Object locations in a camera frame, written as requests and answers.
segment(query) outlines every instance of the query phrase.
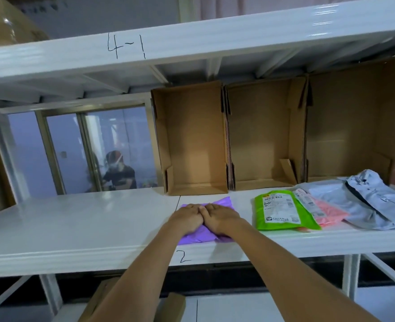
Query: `green package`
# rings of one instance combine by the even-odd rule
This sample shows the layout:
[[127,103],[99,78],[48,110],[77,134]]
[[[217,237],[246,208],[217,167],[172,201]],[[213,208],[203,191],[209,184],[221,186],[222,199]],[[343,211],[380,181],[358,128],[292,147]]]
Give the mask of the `green package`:
[[321,229],[291,191],[270,191],[257,196],[254,201],[257,229],[260,231],[296,227]]

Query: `person's right arm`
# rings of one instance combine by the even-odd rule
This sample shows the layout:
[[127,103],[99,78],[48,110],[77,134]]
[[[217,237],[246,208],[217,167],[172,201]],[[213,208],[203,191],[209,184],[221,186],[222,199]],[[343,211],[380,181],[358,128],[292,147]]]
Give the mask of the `person's right arm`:
[[377,322],[372,314],[289,251],[220,205],[200,206],[205,225],[238,243],[270,291],[286,322]]

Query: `purple plastic mailer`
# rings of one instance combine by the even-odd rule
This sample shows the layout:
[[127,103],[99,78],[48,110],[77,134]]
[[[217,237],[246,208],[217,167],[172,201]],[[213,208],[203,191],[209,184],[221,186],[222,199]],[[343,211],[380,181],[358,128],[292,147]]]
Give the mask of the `purple plastic mailer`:
[[[233,208],[232,206],[232,201],[230,200],[230,197],[225,197],[221,200],[213,202],[215,204],[219,205],[224,205],[225,207]],[[194,233],[185,235],[181,240],[179,241],[178,245],[184,245],[184,244],[193,244],[193,243],[204,243],[204,242],[211,242],[211,241],[216,241],[216,242],[233,242],[233,239],[227,236],[217,236],[213,232],[211,232],[206,226],[201,225]]]

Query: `brown cardboard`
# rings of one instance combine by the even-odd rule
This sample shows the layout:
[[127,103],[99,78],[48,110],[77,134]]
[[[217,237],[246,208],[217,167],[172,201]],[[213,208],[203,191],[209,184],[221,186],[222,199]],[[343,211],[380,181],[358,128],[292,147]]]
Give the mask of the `brown cardboard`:
[[161,309],[157,311],[154,322],[181,322],[185,311],[185,296],[169,293]]
[[152,98],[165,193],[227,193],[221,83],[154,89]]
[[47,39],[48,36],[20,10],[0,0],[0,46]]
[[235,189],[292,186],[303,176],[307,78],[228,86]]
[[372,169],[388,182],[395,163],[395,57],[310,76],[308,181]]
[[100,283],[99,287],[97,288],[96,292],[93,294],[92,298],[90,298],[89,302],[87,303],[86,308],[84,309],[83,313],[81,314],[78,322],[85,322],[90,319],[96,308],[98,308],[99,304],[102,303],[103,299],[106,295],[111,291],[112,287],[117,283],[120,278],[111,278],[104,280]]

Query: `finger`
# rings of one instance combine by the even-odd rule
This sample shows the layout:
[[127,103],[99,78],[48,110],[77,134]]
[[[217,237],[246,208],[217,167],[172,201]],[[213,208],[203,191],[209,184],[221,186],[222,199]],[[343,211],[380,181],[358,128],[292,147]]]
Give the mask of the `finger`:
[[206,208],[204,206],[200,206],[199,207],[199,212],[202,215],[203,219],[208,219],[211,218],[209,212],[206,210]]

